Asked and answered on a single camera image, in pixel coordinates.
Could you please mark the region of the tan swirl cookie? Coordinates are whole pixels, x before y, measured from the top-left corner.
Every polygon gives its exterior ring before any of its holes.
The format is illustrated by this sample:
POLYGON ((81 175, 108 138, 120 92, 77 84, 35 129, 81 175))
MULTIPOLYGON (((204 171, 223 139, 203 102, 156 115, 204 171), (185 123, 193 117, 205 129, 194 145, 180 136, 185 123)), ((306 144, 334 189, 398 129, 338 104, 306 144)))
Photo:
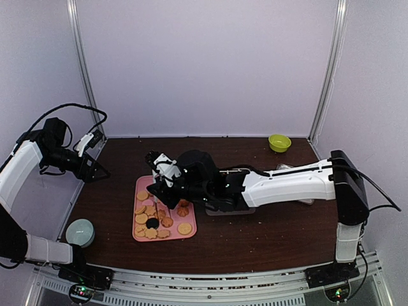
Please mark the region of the tan swirl cookie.
POLYGON ((188 207, 179 207, 177 209, 177 214, 180 217, 186 217, 187 215, 189 215, 189 208, 188 207))

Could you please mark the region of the metal serving tongs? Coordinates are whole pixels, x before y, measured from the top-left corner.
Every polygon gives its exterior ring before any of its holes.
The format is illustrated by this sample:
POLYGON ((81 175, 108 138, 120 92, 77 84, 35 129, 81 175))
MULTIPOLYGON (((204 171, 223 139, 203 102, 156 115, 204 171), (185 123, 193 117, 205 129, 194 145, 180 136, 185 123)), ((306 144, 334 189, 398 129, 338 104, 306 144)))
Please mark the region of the metal serving tongs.
POLYGON ((162 221, 165 217, 171 217, 169 208, 162 203, 157 197, 153 197, 153 201, 156 208, 156 214, 159 221, 162 221))

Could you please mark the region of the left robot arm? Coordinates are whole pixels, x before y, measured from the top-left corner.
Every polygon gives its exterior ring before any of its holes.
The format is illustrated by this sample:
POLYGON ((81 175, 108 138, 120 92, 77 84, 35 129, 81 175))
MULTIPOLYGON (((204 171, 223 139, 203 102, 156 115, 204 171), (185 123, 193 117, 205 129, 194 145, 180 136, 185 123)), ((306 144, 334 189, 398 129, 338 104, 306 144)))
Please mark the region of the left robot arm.
POLYGON ((75 189, 109 177, 81 150, 42 136, 17 143, 1 167, 1 257, 67 265, 72 278, 87 282, 92 270, 83 262, 81 248, 59 242, 57 236, 75 189))

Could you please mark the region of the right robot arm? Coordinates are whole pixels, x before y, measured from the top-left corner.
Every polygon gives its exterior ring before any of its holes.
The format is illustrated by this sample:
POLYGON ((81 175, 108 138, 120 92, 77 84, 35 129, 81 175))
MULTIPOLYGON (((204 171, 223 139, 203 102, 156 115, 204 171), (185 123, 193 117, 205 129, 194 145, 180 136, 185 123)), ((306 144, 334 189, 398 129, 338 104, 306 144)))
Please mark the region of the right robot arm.
POLYGON ((145 162, 153 173, 148 192, 169 209, 180 200, 213 212, 240 212, 287 201, 336 201, 335 261, 326 274, 338 282, 351 271, 370 212, 363 176, 343 151, 334 150, 330 158, 316 163, 270 171, 250 165, 219 168, 209 153, 200 150, 189 150, 176 159, 151 151, 145 162))

